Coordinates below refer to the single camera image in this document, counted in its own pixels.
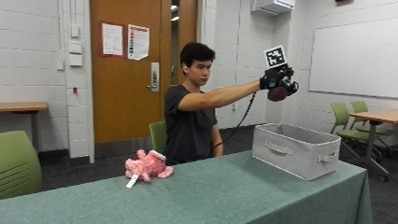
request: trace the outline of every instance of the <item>door handle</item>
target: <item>door handle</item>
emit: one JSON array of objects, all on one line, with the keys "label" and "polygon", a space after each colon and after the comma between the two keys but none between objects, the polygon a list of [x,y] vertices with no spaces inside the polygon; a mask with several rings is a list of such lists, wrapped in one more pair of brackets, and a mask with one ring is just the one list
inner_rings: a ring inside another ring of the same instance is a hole
[{"label": "door handle", "polygon": [[160,63],[150,63],[150,85],[146,86],[150,91],[160,91]]}]

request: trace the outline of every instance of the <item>young man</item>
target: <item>young man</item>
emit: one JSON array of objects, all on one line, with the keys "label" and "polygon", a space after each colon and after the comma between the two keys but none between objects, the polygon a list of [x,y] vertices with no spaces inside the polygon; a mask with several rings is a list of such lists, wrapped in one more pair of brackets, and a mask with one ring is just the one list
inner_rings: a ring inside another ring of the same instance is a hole
[{"label": "young man", "polygon": [[224,147],[217,146],[222,140],[216,108],[229,105],[259,90],[257,80],[209,92],[200,91],[200,87],[209,80],[214,59],[214,51],[201,43],[188,43],[180,53],[185,80],[181,85],[172,87],[164,96],[168,165],[222,156]]}]

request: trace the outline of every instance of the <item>short black hair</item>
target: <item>short black hair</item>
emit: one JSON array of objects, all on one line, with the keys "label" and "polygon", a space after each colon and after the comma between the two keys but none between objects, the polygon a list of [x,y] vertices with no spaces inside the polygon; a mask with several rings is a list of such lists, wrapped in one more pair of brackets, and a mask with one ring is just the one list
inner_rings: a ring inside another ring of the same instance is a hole
[{"label": "short black hair", "polygon": [[205,62],[214,59],[214,51],[206,45],[197,42],[189,42],[180,53],[180,64],[185,63],[188,67],[190,67],[194,60]]}]

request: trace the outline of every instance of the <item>plush pig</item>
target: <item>plush pig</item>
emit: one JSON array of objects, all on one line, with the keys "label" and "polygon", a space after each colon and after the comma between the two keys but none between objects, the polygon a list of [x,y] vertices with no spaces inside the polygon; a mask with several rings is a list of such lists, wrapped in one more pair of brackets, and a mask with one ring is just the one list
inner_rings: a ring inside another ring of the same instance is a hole
[{"label": "plush pig", "polygon": [[165,165],[165,157],[157,151],[150,150],[145,155],[144,150],[137,151],[138,160],[128,159],[125,161],[125,176],[132,178],[138,176],[145,182],[150,181],[150,175],[158,178],[166,178],[173,174],[173,167]]}]

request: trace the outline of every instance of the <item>wooden table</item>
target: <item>wooden table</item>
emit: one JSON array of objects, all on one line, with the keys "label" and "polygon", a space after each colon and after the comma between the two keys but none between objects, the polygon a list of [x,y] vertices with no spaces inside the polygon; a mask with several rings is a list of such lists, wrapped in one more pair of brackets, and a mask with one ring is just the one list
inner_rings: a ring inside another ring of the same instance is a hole
[{"label": "wooden table", "polygon": [[31,114],[32,144],[37,151],[40,146],[37,113],[41,110],[48,110],[46,102],[0,103],[0,112],[12,112],[15,114]]},{"label": "wooden table", "polygon": [[370,121],[370,138],[367,141],[367,151],[366,157],[354,159],[353,162],[363,162],[367,167],[375,169],[375,171],[382,175],[381,179],[383,181],[389,180],[389,171],[381,166],[381,164],[371,158],[373,152],[373,141],[375,135],[375,125],[382,124],[383,122],[387,123],[398,123],[398,110],[378,110],[378,111],[369,111],[362,113],[350,114],[351,117],[366,119]]}]

